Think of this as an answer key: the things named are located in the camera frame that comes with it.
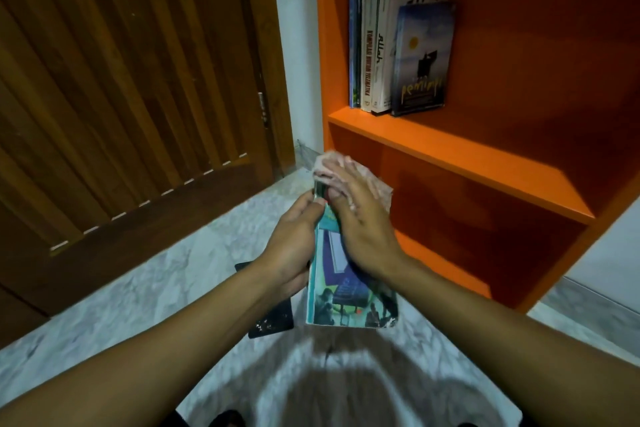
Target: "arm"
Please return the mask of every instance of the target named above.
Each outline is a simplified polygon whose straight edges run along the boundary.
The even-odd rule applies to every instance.
[[[330,190],[348,253],[404,296],[540,425],[631,425],[640,369],[437,275],[398,245],[387,213],[352,165],[325,163],[356,203]]]
[[[157,426],[255,322],[307,284],[324,205],[309,191],[250,266],[149,330],[0,410],[4,426]]]

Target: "right hand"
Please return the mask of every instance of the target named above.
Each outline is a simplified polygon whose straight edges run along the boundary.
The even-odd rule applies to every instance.
[[[352,211],[347,198],[335,188],[329,188],[329,204],[340,219],[340,233],[347,253],[364,271],[384,280],[390,269],[405,257],[387,211],[374,197],[353,161],[348,160],[345,167],[326,160],[323,164],[345,183],[355,204]]]

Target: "left hand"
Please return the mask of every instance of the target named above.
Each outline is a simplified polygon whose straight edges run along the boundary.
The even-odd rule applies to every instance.
[[[311,190],[302,194],[282,215],[258,259],[272,272],[280,300],[307,285],[307,263],[316,248],[314,229],[322,218],[325,204],[321,197],[314,200]]]

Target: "forearm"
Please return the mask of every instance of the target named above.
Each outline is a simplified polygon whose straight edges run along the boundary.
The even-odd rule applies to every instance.
[[[0,410],[0,423],[158,425],[275,305],[272,277],[261,265],[11,402]]]
[[[640,370],[440,277],[408,257],[383,279],[540,425],[640,416]]]

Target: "door hinge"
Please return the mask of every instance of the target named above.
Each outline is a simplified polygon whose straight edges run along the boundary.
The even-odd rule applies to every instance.
[[[269,116],[267,114],[267,105],[264,102],[264,94],[262,91],[258,92],[258,99],[260,100],[260,110],[262,110],[262,124],[264,128],[269,128]]]

